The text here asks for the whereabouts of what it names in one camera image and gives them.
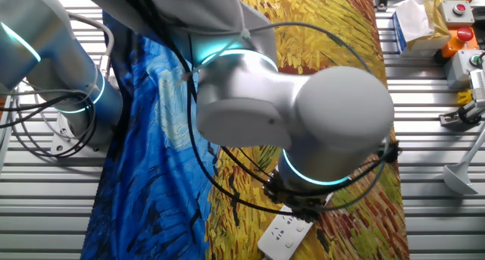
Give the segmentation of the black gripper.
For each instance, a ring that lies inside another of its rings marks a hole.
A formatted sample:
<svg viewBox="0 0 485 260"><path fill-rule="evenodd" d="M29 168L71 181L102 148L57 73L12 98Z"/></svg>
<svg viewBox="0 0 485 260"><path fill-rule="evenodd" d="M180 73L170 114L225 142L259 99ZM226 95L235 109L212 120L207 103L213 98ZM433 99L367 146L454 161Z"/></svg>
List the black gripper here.
<svg viewBox="0 0 485 260"><path fill-rule="evenodd" d="M306 222L316 222L320 219L329 194L322 196L297 196L295 193L284 192L286 187L278 172L272 172L263 186L264 194L275 204L284 204L291 209L293 216Z"/></svg>

